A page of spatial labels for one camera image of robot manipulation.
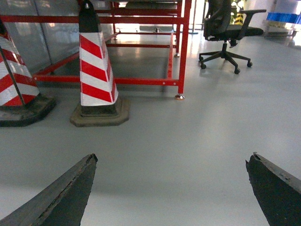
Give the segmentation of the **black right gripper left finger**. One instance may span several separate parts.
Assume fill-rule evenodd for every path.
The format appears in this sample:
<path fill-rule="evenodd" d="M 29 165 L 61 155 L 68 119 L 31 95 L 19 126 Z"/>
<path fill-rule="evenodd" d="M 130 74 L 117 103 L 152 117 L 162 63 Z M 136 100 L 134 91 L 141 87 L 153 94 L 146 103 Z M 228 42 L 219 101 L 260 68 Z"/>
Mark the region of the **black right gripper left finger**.
<path fill-rule="evenodd" d="M 79 226 L 95 177 L 88 154 L 27 203 L 0 220 L 2 226 Z"/>

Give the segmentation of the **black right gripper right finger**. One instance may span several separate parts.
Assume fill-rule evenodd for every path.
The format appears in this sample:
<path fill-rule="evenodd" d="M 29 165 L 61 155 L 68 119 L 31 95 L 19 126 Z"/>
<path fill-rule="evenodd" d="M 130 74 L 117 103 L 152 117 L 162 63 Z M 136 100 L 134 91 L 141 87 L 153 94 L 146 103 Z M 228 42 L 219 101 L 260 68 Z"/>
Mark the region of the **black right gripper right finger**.
<path fill-rule="evenodd" d="M 270 226 L 301 224 L 301 180 L 258 153 L 246 161 L 257 202 Z"/>

